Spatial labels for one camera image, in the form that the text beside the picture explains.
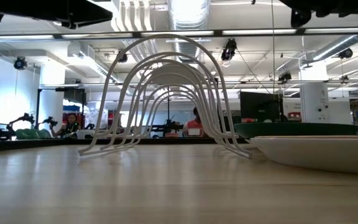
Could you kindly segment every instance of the ceiling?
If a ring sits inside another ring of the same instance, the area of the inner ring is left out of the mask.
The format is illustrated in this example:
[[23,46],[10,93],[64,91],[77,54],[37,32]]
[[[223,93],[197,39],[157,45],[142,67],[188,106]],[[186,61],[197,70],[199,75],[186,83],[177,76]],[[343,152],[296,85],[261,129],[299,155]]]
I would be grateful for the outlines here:
[[[272,14],[275,28],[290,27],[291,10],[286,6],[280,5],[280,2],[273,0],[273,7],[269,5],[270,0],[257,0],[256,5],[245,4],[250,0],[211,0],[209,13],[210,29],[263,29],[272,28]],[[153,6],[166,5],[165,0],[151,0]],[[154,30],[169,30],[168,11],[152,10],[151,24]],[[350,27],[358,26],[358,15],[351,15],[345,18],[338,18],[337,15],[330,15],[325,18],[316,18],[305,25],[305,27]],[[28,18],[5,16],[0,23],[0,34],[46,34],[46,33],[81,33],[81,32],[112,32],[110,22],[104,22],[93,26],[82,27],[77,30],[68,30],[54,25],[52,22],[36,21]],[[239,52],[230,62],[229,67],[222,67],[226,81],[271,80],[278,75],[276,68],[286,61],[290,60],[300,52],[312,52],[319,50],[330,42],[336,40],[338,35],[314,35],[314,36],[290,36],[290,37],[238,37],[236,38]],[[220,53],[225,45],[227,38],[211,38],[209,42],[204,43],[208,51],[220,61]],[[165,39],[156,40],[159,52],[173,50],[172,43],[166,43]],[[69,61],[67,55],[67,46],[70,42],[10,42],[0,44],[0,50],[11,49],[43,49],[51,52],[58,57]],[[82,45],[90,45],[95,49],[96,55],[101,63],[109,67],[115,59],[118,50],[124,48],[120,40],[94,40],[81,41]],[[358,44],[352,47],[354,56],[358,56]],[[338,77],[358,69],[358,58],[343,66],[338,66],[341,61],[331,59],[328,65],[328,74],[330,78]],[[208,57],[203,57],[203,63],[207,68],[213,70],[212,61]],[[127,63],[120,63],[114,70],[116,73],[127,73],[135,65],[135,61],[129,60]],[[68,78],[80,78],[83,83],[100,82],[100,75],[86,66],[73,65],[76,71],[81,71],[79,75],[73,70],[67,72]],[[294,80],[298,78],[298,68],[290,69]]]

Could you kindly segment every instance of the desk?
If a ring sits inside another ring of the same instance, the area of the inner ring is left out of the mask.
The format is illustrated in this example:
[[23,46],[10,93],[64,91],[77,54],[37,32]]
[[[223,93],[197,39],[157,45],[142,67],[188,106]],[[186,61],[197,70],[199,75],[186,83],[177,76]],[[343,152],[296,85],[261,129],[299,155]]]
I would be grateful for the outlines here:
[[83,147],[0,151],[0,223],[358,223],[358,175],[217,145]]

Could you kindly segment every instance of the light wood tabletop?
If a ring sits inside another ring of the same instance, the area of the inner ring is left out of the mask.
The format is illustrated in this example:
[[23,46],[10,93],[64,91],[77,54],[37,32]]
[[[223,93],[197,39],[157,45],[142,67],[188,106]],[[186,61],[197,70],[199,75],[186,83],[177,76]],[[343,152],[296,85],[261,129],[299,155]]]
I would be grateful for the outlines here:
[[358,223],[358,175],[218,145],[82,147],[0,152],[0,223]]

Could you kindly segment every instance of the wooden table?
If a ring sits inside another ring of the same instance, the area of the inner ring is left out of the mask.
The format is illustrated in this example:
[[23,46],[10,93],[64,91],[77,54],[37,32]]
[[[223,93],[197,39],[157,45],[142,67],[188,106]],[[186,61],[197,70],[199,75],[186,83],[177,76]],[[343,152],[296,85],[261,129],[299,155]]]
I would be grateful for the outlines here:
[[0,152],[0,223],[358,223],[358,175],[217,145]]

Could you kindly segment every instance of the green tray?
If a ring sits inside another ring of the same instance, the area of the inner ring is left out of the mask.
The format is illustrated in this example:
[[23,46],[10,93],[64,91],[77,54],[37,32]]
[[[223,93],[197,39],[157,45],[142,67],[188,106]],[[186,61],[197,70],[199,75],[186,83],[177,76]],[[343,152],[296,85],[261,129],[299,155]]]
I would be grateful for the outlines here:
[[235,124],[234,129],[241,137],[250,139],[256,136],[356,135],[358,126],[348,124],[277,122]]

